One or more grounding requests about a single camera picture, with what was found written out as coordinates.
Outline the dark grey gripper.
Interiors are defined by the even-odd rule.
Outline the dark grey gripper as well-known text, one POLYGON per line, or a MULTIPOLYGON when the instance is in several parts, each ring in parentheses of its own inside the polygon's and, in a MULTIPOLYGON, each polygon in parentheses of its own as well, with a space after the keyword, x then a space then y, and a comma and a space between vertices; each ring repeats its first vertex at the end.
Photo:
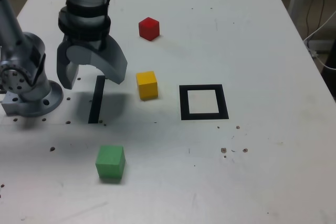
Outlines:
POLYGON ((57 49, 57 76, 65 89, 71 90, 79 65, 91 65, 116 84, 125 79, 128 62, 119 44, 111 37, 85 41, 67 37, 57 49))

